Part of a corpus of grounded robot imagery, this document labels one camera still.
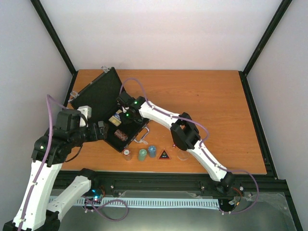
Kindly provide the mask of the blue yellow card deck box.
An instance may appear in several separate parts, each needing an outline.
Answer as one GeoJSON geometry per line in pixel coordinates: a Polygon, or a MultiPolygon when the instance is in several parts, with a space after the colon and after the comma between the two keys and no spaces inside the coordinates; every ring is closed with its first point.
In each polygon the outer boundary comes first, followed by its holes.
{"type": "Polygon", "coordinates": [[[120,113],[122,113],[122,110],[119,109],[109,118],[109,122],[111,122],[116,127],[120,126],[122,123],[120,113]]]}

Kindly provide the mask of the black poker set case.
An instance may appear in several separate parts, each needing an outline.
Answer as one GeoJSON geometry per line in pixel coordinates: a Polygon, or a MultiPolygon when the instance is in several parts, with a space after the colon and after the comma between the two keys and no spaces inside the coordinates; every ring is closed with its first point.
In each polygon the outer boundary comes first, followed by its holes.
{"type": "Polygon", "coordinates": [[[104,121],[104,128],[108,129],[108,136],[103,140],[118,152],[126,149],[149,123],[149,119],[143,119],[141,124],[134,122],[130,124],[121,123],[120,126],[116,127],[109,122],[109,118],[117,110],[122,110],[122,107],[116,101],[119,93],[124,91],[124,89],[120,88],[121,86],[122,82],[116,69],[112,67],[108,72],[100,74],[69,100],[74,109],[78,109],[80,106],[89,106],[92,108],[91,118],[88,121],[89,125],[96,125],[98,127],[98,121],[104,121]],[[127,141],[121,141],[114,135],[117,129],[128,135],[127,141]]]}

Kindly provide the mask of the black triangular dealer badge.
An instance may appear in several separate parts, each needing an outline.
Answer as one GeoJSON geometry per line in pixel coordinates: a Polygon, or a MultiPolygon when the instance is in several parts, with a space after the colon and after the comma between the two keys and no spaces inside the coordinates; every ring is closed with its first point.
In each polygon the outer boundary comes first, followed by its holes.
{"type": "Polygon", "coordinates": [[[168,155],[165,149],[162,150],[161,154],[158,157],[159,160],[170,160],[171,157],[168,155]]]}

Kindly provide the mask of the clear round dealer button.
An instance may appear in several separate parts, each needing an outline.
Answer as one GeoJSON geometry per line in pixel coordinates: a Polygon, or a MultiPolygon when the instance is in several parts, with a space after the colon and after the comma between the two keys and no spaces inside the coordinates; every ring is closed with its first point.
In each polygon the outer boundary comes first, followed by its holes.
{"type": "Polygon", "coordinates": [[[189,159],[189,153],[187,151],[178,150],[177,157],[181,161],[186,161],[189,159]]]}

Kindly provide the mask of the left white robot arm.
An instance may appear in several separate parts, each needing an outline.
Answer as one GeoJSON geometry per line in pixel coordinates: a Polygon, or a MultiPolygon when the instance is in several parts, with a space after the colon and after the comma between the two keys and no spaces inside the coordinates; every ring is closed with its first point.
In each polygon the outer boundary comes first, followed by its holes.
{"type": "Polygon", "coordinates": [[[68,210],[85,193],[100,188],[98,173],[84,168],[57,197],[48,199],[55,179],[74,147],[81,147],[91,137],[91,127],[82,115],[59,119],[34,146],[28,186],[15,218],[4,224],[5,231],[57,231],[68,210]]]}

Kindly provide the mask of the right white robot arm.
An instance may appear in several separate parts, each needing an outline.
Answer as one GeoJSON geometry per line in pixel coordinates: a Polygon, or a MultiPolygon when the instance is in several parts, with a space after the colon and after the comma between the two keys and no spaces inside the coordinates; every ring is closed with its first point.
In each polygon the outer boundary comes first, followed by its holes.
{"type": "Polygon", "coordinates": [[[206,169],[220,194],[227,194],[235,176],[230,173],[208,150],[197,126],[188,113],[177,114],[165,110],[144,97],[134,99],[129,95],[118,96],[117,102],[125,110],[124,118],[149,119],[170,130],[173,143],[190,153],[206,169]]]}

